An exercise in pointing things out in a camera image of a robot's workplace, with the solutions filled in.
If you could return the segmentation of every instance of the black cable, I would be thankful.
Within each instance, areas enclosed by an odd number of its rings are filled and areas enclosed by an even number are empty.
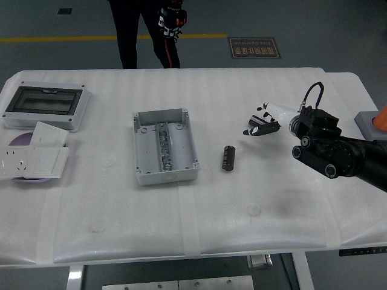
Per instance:
[[[286,267],[286,264],[285,264],[285,261],[284,261],[284,257],[282,255],[286,255],[286,254],[279,254],[280,258],[281,258],[281,262],[282,262],[282,266],[284,267],[285,269],[285,273],[286,273],[286,277],[287,277],[287,280],[288,280],[288,283],[290,285],[290,289],[291,290],[299,290],[300,287],[298,285],[298,278],[297,278],[297,275],[296,275],[296,281],[293,283],[292,282],[292,279],[290,277],[290,273],[288,271],[288,268]]]
[[[310,91],[311,91],[315,86],[320,86],[320,94],[319,94],[319,97],[317,98],[317,102],[316,102],[316,109],[317,109],[317,107],[318,107],[319,104],[320,104],[322,94],[324,93],[324,85],[322,84],[322,82],[314,83],[314,84],[309,88],[309,90],[307,91],[307,94],[306,94],[305,97],[304,97],[303,103],[306,103],[306,102],[307,102],[307,98],[308,98],[308,96],[309,96],[309,93],[310,93]]]

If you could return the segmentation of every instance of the person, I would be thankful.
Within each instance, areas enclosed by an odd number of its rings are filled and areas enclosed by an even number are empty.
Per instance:
[[[180,68],[176,48],[178,34],[186,23],[183,0],[109,0],[123,68],[137,68],[137,33],[140,15],[164,68]]]

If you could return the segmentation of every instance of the metal plate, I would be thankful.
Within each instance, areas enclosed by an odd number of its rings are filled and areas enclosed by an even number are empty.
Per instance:
[[[251,276],[109,285],[102,290],[254,290]]]
[[[179,286],[179,290],[254,290],[251,276],[185,280]]]
[[[102,287],[102,290],[179,290],[178,281],[138,283],[125,285],[109,285]]]

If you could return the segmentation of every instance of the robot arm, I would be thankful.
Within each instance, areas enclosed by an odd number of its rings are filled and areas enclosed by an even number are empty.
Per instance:
[[[321,88],[316,107],[305,107],[307,96],[316,85]],[[387,141],[371,142],[341,136],[342,131],[337,127],[339,119],[317,108],[323,91],[324,86],[315,83],[298,111],[270,103],[263,107],[300,139],[301,144],[292,150],[298,161],[328,178],[356,176],[387,192]]]

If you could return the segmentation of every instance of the gray junction box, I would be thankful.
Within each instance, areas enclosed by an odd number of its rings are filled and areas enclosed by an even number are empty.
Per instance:
[[[135,169],[141,185],[198,177],[200,164],[186,109],[132,114]]]

